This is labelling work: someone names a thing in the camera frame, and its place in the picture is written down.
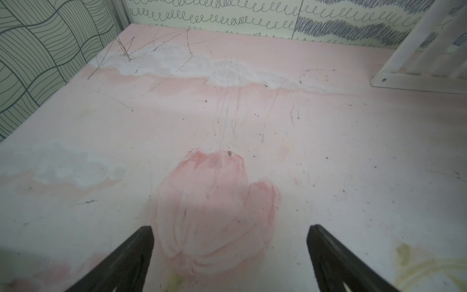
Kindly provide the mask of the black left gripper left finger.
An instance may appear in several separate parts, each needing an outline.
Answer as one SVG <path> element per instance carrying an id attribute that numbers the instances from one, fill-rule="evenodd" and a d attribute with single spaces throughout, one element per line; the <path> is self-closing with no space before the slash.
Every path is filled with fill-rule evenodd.
<path id="1" fill-rule="evenodd" d="M 151 226 L 142 226 L 68 292 L 141 292 L 154 247 Z"/>

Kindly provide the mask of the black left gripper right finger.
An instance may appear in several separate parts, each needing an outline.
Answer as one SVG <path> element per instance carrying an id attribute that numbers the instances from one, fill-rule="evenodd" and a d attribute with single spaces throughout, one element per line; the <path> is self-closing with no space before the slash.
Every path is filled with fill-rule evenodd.
<path id="1" fill-rule="evenodd" d="M 310 226 L 306 244 L 320 291 L 397 291 L 323 226 Z"/>

